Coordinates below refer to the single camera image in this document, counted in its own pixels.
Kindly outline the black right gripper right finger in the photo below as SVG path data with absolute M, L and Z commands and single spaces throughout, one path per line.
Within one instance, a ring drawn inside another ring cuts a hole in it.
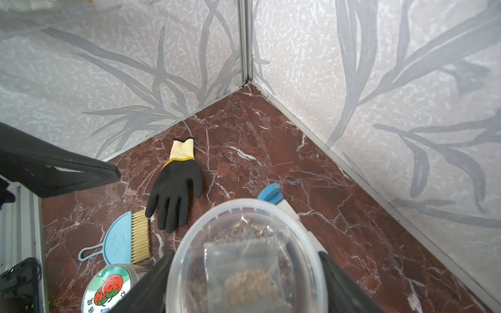
M 318 253 L 327 286 L 328 312 L 384 313 L 384 311 L 328 256 Z

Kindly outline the clear container red seed packet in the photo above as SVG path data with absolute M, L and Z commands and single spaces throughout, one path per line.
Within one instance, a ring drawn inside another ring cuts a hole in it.
M 202 215 L 174 255 L 167 312 L 327 312 L 322 262 L 306 233 L 268 202 Z

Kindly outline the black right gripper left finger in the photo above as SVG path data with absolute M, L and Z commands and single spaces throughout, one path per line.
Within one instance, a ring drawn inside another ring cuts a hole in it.
M 132 287 L 110 313 L 165 312 L 165 297 L 168 275 L 175 252 L 169 250 L 151 270 Z

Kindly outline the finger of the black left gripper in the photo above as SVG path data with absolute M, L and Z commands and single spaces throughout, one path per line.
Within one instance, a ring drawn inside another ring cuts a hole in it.
M 1 124 L 1 177 L 25 186 L 40 198 L 115 183 L 117 166 L 61 149 Z

